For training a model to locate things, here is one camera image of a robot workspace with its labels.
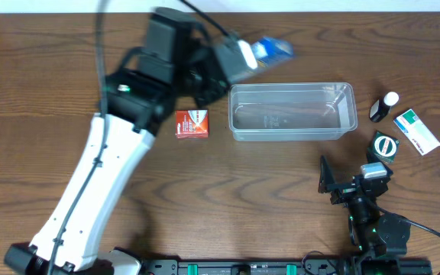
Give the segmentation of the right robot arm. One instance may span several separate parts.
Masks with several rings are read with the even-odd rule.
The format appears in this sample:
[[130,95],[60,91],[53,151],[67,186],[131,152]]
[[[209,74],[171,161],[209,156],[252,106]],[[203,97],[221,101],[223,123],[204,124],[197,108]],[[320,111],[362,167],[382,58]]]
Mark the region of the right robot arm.
[[377,197],[388,190],[393,171],[371,153],[361,173],[348,183],[337,183],[327,159],[320,158],[319,193],[331,195],[331,204],[349,211],[351,243],[360,253],[340,265],[346,274],[377,274],[398,269],[398,257],[407,252],[410,226],[377,208]]

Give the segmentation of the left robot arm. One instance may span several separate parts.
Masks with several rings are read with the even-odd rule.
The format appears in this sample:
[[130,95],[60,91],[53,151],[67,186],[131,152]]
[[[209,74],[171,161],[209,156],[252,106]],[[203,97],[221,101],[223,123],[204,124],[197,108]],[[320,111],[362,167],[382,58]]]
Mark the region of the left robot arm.
[[142,158],[153,147],[176,100],[202,108],[256,69],[251,45],[225,32],[213,42],[209,16],[156,8],[145,44],[131,48],[117,70],[105,73],[103,14],[95,21],[100,110],[91,120],[78,165],[57,207],[28,243],[9,247],[4,262],[19,274],[137,274],[141,259],[99,245],[108,220]]

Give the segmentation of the dark green round-logo box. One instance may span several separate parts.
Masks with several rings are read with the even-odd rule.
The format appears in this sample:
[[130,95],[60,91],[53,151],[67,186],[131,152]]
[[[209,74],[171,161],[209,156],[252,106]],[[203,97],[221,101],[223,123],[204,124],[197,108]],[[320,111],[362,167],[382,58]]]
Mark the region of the dark green round-logo box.
[[370,151],[384,163],[392,163],[398,153],[400,141],[377,131],[370,143]]

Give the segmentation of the white green Panadol box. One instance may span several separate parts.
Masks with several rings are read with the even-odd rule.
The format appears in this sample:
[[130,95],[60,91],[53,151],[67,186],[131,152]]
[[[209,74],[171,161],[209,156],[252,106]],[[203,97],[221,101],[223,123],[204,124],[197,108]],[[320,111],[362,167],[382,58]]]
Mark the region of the white green Panadol box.
[[440,147],[440,142],[411,108],[394,118],[393,122],[422,156]]

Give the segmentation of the blue Cool Fever box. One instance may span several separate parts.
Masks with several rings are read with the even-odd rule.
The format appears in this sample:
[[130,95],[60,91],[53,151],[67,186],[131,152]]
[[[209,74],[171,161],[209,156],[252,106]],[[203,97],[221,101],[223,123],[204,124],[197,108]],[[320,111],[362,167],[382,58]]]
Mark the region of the blue Cool Fever box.
[[263,37],[251,45],[260,69],[276,66],[294,58],[293,46],[285,40]]

